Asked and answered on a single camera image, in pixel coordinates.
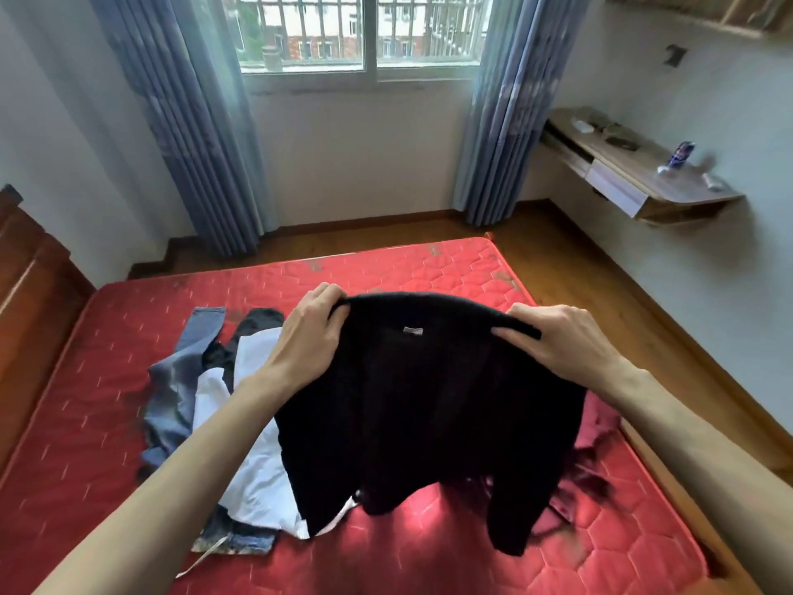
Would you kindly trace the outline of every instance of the black sweater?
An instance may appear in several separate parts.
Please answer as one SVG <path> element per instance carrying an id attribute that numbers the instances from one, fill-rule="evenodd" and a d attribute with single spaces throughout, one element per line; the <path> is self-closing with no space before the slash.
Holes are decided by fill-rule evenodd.
<path id="1" fill-rule="evenodd" d="M 313 536 L 360 490 L 387 513 L 436 481 L 492 477 L 496 549 L 522 555 L 580 426 L 586 389 L 490 333 L 535 329 L 430 293 L 352 297 L 328 371 L 276 414 L 283 463 Z"/>

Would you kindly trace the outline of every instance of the wooden headboard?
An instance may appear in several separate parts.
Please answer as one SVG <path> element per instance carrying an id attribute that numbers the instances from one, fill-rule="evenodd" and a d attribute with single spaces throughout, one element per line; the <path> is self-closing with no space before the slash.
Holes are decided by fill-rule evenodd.
<path id="1" fill-rule="evenodd" d="M 20 202 L 0 190 L 0 474 L 94 292 Z"/>

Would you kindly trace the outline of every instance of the curtain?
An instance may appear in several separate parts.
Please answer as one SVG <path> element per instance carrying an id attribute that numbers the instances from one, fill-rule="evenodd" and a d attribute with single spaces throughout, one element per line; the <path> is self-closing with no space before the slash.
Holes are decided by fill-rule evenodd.
<path id="1" fill-rule="evenodd" d="M 589 0 L 493 0 L 453 207 L 474 225 L 510 217 Z"/>
<path id="2" fill-rule="evenodd" d="M 223 257 L 278 225 L 221 0 L 90 0 L 196 233 Z"/>

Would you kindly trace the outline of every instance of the quilted mattress pattern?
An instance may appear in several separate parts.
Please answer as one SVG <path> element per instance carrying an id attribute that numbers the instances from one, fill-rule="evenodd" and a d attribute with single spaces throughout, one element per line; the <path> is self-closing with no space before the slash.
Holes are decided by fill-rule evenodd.
<path id="1" fill-rule="evenodd" d="M 89 302 L 0 483 L 5 595 L 31 593 L 135 489 L 146 369 L 171 353 L 193 307 L 226 306 L 226 339 L 249 309 L 288 313 L 322 281 L 350 294 L 451 293 L 504 311 L 531 302 L 483 238 L 105 286 Z M 171 593 L 638 595 L 679 593 L 702 579 L 699 548 L 621 434 L 603 444 L 600 459 L 618 504 L 604 508 L 580 494 L 577 540 L 553 535 L 520 559 L 493 550 L 483 521 L 436 485 L 388 516 L 353 510 L 309 542 L 280 536 L 266 557 L 212 556 Z"/>

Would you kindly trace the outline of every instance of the window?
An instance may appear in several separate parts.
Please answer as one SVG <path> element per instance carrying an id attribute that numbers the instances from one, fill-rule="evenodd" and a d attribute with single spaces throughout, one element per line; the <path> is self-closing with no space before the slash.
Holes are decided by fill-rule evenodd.
<path id="1" fill-rule="evenodd" d="M 221 3 L 243 73 L 257 75 L 250 79 L 265 90 L 472 77 L 492 7 L 492 0 L 322 0 L 321 7 L 320 0 Z M 265 63 L 263 48 L 273 40 L 280 62 L 268 57 Z M 267 78 L 276 72 L 290 78 Z"/>

